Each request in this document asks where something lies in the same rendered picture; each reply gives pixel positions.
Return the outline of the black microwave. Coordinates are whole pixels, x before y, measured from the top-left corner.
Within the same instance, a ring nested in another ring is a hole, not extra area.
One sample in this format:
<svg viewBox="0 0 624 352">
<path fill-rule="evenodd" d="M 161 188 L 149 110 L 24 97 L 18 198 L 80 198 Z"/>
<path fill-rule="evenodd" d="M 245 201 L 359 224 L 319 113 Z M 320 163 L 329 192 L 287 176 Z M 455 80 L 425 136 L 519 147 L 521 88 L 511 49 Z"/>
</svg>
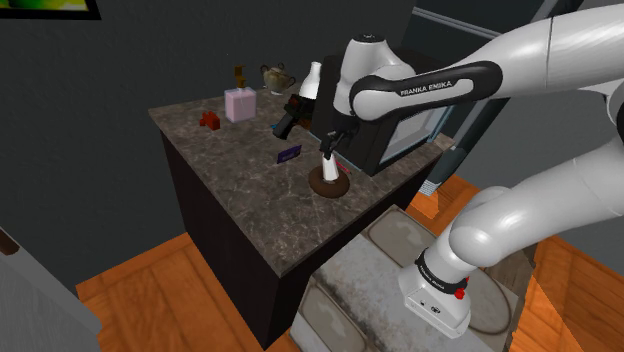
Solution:
<svg viewBox="0 0 624 352">
<path fill-rule="evenodd" d="M 323 139 L 337 129 L 341 116 L 333 108 L 336 85 L 343 61 L 341 54 L 322 61 L 320 85 L 311 123 L 311 134 Z M 347 119 L 355 132 L 344 137 L 334 153 L 353 168 L 373 176 L 439 134 L 453 108 L 441 107 L 418 114 L 399 113 L 377 124 Z"/>
</svg>

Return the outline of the white cone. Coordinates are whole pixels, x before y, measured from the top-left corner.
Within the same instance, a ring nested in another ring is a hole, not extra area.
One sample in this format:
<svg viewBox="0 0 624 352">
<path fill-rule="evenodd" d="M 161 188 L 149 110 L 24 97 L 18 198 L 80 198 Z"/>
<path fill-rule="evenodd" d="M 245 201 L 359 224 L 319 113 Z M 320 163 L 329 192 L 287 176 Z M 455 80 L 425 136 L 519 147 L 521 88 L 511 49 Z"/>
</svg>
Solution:
<svg viewBox="0 0 624 352">
<path fill-rule="evenodd" d="M 322 157 L 322 175 L 326 183 L 334 183 L 340 176 L 334 154 L 325 153 Z"/>
</svg>

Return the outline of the black and red hand tool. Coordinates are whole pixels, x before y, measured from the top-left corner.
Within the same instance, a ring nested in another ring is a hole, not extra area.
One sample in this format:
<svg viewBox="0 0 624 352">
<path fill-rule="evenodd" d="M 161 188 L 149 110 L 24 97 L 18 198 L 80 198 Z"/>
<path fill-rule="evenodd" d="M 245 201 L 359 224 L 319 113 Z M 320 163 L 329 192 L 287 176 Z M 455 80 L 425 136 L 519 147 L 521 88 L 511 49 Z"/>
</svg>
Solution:
<svg viewBox="0 0 624 352">
<path fill-rule="evenodd" d="M 297 94 L 292 94 L 284 105 L 284 116 L 273 128 L 273 135 L 286 140 L 296 125 L 310 129 L 315 101 Z"/>
</svg>

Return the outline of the purple card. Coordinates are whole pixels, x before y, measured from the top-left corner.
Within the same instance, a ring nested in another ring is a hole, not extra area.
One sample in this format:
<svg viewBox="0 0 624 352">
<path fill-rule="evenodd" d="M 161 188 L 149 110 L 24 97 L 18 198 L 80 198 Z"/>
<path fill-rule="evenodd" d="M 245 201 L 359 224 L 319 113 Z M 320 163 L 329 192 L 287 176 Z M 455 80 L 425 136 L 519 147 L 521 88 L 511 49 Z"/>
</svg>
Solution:
<svg viewBox="0 0 624 352">
<path fill-rule="evenodd" d="M 276 163 L 281 164 L 293 158 L 298 157 L 301 153 L 301 148 L 302 148 L 301 145 L 296 145 L 296 146 L 290 147 L 286 150 L 279 152 Z"/>
</svg>

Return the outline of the white and black bottle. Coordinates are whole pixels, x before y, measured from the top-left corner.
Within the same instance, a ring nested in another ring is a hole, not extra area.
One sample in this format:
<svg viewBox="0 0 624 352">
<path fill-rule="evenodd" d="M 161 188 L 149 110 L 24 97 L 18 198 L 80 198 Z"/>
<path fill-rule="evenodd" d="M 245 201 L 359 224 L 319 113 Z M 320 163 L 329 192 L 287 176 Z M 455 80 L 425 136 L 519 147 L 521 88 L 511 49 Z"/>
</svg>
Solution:
<svg viewBox="0 0 624 352">
<path fill-rule="evenodd" d="M 298 95 L 303 98 L 306 103 L 307 118 L 302 119 L 299 125 L 304 129 L 309 130 L 311 127 L 312 113 L 317 98 L 318 88 L 320 84 L 320 73 L 322 64 L 320 62 L 313 61 L 310 66 L 310 71 L 299 89 Z"/>
</svg>

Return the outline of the beige sugar bowl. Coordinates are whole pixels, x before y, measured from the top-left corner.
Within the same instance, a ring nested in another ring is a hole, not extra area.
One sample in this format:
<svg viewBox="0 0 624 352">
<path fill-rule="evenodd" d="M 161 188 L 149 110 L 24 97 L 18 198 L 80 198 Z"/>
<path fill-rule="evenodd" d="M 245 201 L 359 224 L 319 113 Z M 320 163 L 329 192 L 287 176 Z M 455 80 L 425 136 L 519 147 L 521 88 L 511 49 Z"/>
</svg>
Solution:
<svg viewBox="0 0 624 352">
<path fill-rule="evenodd" d="M 264 84 L 273 95 L 282 95 L 285 90 L 292 87 L 296 83 L 296 78 L 290 76 L 285 65 L 280 62 L 275 67 L 262 65 L 260 67 Z"/>
</svg>

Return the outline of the pink perfume bottle gold cap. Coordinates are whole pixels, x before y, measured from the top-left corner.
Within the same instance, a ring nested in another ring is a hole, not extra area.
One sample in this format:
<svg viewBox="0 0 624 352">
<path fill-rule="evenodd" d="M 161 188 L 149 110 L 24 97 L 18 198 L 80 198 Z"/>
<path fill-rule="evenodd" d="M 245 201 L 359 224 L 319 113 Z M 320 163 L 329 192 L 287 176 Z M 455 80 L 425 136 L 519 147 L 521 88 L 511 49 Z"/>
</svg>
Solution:
<svg viewBox="0 0 624 352">
<path fill-rule="evenodd" d="M 232 123 L 239 123 L 256 116 L 256 91 L 246 86 L 243 75 L 244 65 L 234 67 L 236 87 L 224 92 L 226 118 Z"/>
</svg>

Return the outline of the dark cabinet with marble top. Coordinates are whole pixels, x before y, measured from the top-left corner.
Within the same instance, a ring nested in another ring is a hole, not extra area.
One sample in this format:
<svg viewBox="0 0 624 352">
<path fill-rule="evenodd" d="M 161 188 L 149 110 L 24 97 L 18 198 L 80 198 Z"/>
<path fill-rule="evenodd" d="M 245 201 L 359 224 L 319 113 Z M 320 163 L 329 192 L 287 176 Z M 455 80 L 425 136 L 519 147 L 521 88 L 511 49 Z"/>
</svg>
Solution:
<svg viewBox="0 0 624 352">
<path fill-rule="evenodd" d="M 321 163 L 306 130 L 286 140 L 271 126 L 285 98 L 257 94 L 258 112 L 240 123 L 201 126 L 222 114 L 220 97 L 153 108 L 185 229 L 262 347 L 292 324 L 311 274 L 391 206 L 406 208 L 451 140 L 439 135 L 375 176 L 352 171 L 338 199 L 313 192 Z M 301 153 L 277 164 L 278 153 Z"/>
</svg>

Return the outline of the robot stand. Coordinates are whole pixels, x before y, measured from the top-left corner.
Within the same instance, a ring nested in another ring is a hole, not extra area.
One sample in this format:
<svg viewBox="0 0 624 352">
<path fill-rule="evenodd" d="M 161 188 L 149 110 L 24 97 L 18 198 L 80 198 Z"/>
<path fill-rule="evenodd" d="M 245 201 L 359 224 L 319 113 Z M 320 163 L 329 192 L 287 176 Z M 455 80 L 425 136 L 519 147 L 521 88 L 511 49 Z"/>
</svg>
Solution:
<svg viewBox="0 0 624 352">
<path fill-rule="evenodd" d="M 508 352 L 533 273 L 516 252 L 477 270 L 468 330 L 450 339 L 410 312 L 398 275 L 435 235 L 396 206 L 310 278 L 289 335 L 301 352 Z"/>
</svg>

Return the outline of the framed wall picture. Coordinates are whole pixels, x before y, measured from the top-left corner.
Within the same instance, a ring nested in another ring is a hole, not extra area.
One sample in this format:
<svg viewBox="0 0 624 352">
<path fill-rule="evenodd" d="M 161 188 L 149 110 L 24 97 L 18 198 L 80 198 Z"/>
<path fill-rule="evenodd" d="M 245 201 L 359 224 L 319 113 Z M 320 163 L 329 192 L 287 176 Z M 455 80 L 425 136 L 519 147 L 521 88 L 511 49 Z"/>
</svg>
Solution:
<svg viewBox="0 0 624 352">
<path fill-rule="evenodd" d="M 0 0 L 0 18 L 100 20 L 96 0 Z"/>
</svg>

